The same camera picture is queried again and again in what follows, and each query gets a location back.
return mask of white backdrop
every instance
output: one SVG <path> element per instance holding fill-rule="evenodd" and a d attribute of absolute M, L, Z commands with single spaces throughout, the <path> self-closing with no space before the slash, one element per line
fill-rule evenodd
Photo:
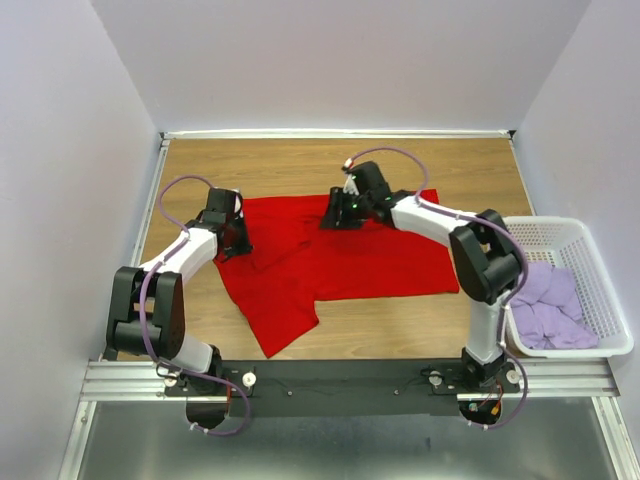
<path fill-rule="evenodd" d="M 594 0 L 527 113 L 515 145 L 539 214 L 587 223 L 636 340 L 611 364 L 640 449 L 640 3 Z"/>
<path fill-rule="evenodd" d="M 588 0 L 92 0 L 162 131 L 517 128 Z"/>
<path fill-rule="evenodd" d="M 0 478 L 52 479 L 158 136 L 88 1 L 2 2 L 0 45 Z"/>

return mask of wooden floor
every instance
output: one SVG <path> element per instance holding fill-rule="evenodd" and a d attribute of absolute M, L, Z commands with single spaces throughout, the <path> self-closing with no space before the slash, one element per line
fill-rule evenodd
<path fill-rule="evenodd" d="M 503 215 L 528 215 L 529 205 L 505 139 L 172 140 L 160 187 L 186 173 L 215 185 L 240 188 L 246 198 L 328 193 L 342 185 L 340 170 L 352 154 L 381 144 L 411 150 L 426 162 L 430 187 L 442 204 Z M 393 153 L 375 153 L 391 188 L 414 189 L 420 170 Z M 165 197 L 167 210 L 188 221 L 206 202 L 207 187 L 178 184 Z M 148 260 L 178 231 L 154 213 L 144 248 Z M 214 344 L 227 359 L 264 358 L 249 325 L 229 299 L 213 264 L 185 289 L 187 331 Z M 457 357 L 466 341 L 469 306 L 462 294 L 316 302 L 320 325 L 274 358 Z"/>

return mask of white basket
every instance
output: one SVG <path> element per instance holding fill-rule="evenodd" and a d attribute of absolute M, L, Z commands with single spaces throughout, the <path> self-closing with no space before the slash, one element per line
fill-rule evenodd
<path fill-rule="evenodd" d="M 629 353 L 633 338 L 598 249 L 582 222 L 561 217 L 507 217 L 505 223 L 527 254 L 529 262 L 549 262 L 570 268 L 583 320 L 600 338 L 597 348 L 533 350 L 520 341 L 511 310 L 507 335 L 518 350 L 531 357 L 594 358 Z"/>

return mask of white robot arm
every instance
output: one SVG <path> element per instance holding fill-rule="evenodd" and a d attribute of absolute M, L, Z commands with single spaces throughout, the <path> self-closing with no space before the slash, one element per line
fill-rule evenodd
<path fill-rule="evenodd" d="M 234 190 L 211 188 L 205 209 L 186 224 L 180 236 L 160 255 L 139 267 L 122 267 L 116 272 L 107 346 L 116 351 L 146 354 L 140 322 L 140 309 L 145 308 L 149 338 L 159 359 L 190 371 L 219 376 L 218 349 L 185 332 L 183 288 L 213 259 L 229 259 L 251 250 L 242 196 Z M 142 282 L 151 271 L 154 273 L 147 300 L 153 300 L 152 308 L 139 304 Z"/>
<path fill-rule="evenodd" d="M 410 192 L 392 192 L 374 162 L 353 166 L 347 161 L 343 170 L 347 181 L 343 188 L 330 190 L 322 228 L 358 228 L 373 218 L 450 248 L 458 281 L 471 301 L 469 336 L 462 351 L 468 383 L 492 382 L 506 362 L 501 310 L 523 271 L 516 246 L 498 233 L 506 233 L 500 215 L 493 210 L 461 212 L 416 201 Z"/>

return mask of red cloth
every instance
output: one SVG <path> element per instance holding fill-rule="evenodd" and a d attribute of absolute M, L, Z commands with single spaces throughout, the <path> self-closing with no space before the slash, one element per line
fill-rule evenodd
<path fill-rule="evenodd" d="M 435 190 L 423 197 L 438 201 Z M 372 221 L 321 230 L 328 202 L 328 195 L 245 200 L 254 250 L 216 262 L 267 357 L 318 324 L 315 300 L 459 291 L 444 246 Z"/>

